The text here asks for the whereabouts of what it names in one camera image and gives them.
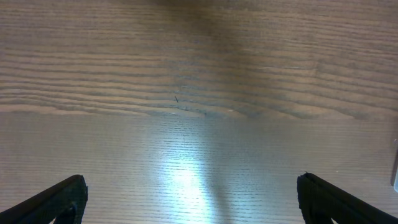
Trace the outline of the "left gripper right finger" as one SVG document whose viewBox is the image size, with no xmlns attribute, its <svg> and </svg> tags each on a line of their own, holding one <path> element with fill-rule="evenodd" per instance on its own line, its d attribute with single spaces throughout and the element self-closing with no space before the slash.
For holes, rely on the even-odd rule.
<svg viewBox="0 0 398 224">
<path fill-rule="evenodd" d="M 306 224 L 397 224 L 397 218 L 312 173 L 297 178 L 299 208 Z"/>
</svg>

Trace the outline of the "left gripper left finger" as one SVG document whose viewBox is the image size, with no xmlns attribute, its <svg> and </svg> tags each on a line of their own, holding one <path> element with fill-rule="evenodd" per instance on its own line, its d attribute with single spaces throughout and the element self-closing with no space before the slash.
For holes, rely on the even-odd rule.
<svg viewBox="0 0 398 224">
<path fill-rule="evenodd" d="M 1 212 L 1 223 L 80 224 L 88 201 L 82 175 L 73 175 Z"/>
</svg>

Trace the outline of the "clear plastic container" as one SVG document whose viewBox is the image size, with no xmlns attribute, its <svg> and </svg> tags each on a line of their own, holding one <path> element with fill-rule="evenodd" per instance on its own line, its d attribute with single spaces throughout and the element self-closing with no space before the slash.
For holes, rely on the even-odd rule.
<svg viewBox="0 0 398 224">
<path fill-rule="evenodd" d="M 395 192 L 398 192 L 398 189 L 397 189 L 397 163 L 398 163 L 398 155 L 396 152 L 395 156 L 394 156 L 394 163 L 393 163 L 392 175 L 391 175 L 391 185 L 393 186 L 393 189 Z"/>
</svg>

